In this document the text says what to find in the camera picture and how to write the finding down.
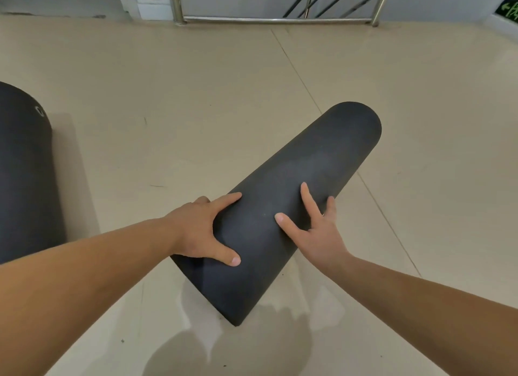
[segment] stainless steel railing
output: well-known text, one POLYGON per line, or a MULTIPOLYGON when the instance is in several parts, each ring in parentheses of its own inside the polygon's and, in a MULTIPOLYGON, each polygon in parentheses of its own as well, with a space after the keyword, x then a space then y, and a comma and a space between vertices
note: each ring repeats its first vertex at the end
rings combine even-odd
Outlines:
POLYGON ((362 0, 352 8, 350 8, 347 12, 345 12, 340 18, 320 18, 325 12, 327 12, 331 7, 336 5, 340 0, 333 0, 329 5, 327 5, 322 11, 320 11, 315 18, 308 18, 309 9, 318 1, 318 0, 306 0, 306 6, 304 10, 298 15, 297 18, 287 18, 291 12, 299 5, 302 0, 295 0, 293 5, 284 13, 282 18, 246 18, 246 17, 202 17, 202 16, 184 16, 182 11, 181 0, 171 0, 172 6, 172 14, 173 20, 175 24, 184 25, 186 23, 191 22, 230 22, 230 23, 255 23, 255 24, 332 24, 332 23, 341 23, 341 24, 370 24, 372 26, 379 25, 380 13, 383 7, 386 4, 387 0, 378 0, 376 6, 374 7, 374 11, 372 12, 372 16, 370 18, 346 18, 356 10, 358 10, 361 6, 372 0, 362 0))

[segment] forearm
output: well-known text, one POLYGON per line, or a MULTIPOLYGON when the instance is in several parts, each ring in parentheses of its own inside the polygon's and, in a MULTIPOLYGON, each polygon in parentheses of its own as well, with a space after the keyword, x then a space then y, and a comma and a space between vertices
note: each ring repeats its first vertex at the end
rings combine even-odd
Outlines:
POLYGON ((518 310, 345 257, 327 275, 450 375, 518 374, 518 310))
POLYGON ((153 243, 153 222, 0 266, 0 374, 45 373, 95 320, 167 257, 167 249, 153 243))

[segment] foam roller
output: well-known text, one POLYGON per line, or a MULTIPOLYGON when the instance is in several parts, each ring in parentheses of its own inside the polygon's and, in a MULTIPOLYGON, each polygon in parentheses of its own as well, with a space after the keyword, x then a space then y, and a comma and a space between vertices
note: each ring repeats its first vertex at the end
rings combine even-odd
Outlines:
POLYGON ((0 82, 0 263, 66 242, 41 104, 0 82))
POLYGON ((283 212, 309 229, 301 183, 324 212, 328 196, 340 193, 380 135, 380 120, 369 107, 333 106, 230 191, 243 196, 217 215, 213 230, 241 256, 238 267, 208 258, 172 259, 230 323, 240 325, 297 249, 274 215, 283 212))

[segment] exit sign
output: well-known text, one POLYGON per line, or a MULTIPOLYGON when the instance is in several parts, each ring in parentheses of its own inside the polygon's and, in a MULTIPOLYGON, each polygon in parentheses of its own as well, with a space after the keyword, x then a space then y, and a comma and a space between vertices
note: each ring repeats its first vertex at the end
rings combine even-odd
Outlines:
POLYGON ((504 0, 496 8, 495 14, 518 23, 518 0, 504 0))

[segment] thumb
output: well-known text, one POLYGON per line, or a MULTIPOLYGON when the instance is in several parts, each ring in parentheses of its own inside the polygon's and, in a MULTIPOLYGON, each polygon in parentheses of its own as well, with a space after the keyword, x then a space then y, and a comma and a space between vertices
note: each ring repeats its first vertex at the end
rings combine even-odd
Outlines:
POLYGON ((228 266, 236 267, 241 263, 239 255, 228 246, 223 245, 221 242, 214 240, 214 244, 211 245, 212 259, 218 260, 219 262, 225 263, 228 266))
POLYGON ((296 224, 289 218, 288 215, 278 213, 275 214, 275 221, 281 227, 281 229, 286 233, 286 235, 291 238, 291 240, 295 243, 295 245, 299 246, 301 243, 301 234, 304 232, 300 228, 297 227, 296 224))

